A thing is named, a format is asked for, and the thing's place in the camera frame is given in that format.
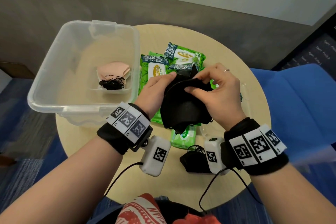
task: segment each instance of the wooden table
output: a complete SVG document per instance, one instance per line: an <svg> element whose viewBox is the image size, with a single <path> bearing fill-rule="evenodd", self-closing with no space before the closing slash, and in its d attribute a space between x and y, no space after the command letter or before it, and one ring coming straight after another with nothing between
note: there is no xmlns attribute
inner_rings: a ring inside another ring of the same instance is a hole
<svg viewBox="0 0 336 224"><path fill-rule="evenodd" d="M149 51L163 53L169 42L178 44L206 55L205 66L221 62L240 79L242 86L247 91L249 100L249 114L259 124L271 126L270 111L261 86L246 64L231 50L216 40L185 28L168 25L139 25L136 26L140 33L141 53ZM56 115L56 123L61 143L68 156L75 153L92 137L98 128L77 127L70 124L65 118ZM170 140L170 130L162 125L152 123L152 135L157 135ZM204 138L198 130L196 143L203 145ZM165 166L160 176L154 178L142 173L139 167L132 167L126 171L115 183L108 197L121 204L126 203L142 193L151 193L154 197L164 195L170 200L200 210L198 201L212 175L188 174L179 158L185 150L171 147ZM124 168L141 160L143 150L136 153L128 151L118 169L115 177ZM242 170L240 175L247 184L251 182L248 174ZM225 203L240 193L245 186L233 172L219 176L213 182L202 200L204 209L214 208Z"/></svg>

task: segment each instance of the floor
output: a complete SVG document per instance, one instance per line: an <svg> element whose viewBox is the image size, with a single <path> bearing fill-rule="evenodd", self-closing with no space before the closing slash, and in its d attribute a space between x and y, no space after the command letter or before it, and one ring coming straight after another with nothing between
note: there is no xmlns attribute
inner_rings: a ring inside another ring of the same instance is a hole
<svg viewBox="0 0 336 224"><path fill-rule="evenodd" d="M0 151L18 159L12 167L0 168L0 212L67 156L57 134L55 115L37 113L27 104L32 80L13 79L0 94ZM310 165L303 175L336 205L336 163ZM253 185L250 189L257 195ZM116 205L104 198L94 215ZM245 189L227 203L210 210L221 223L272 223L265 208Z"/></svg>

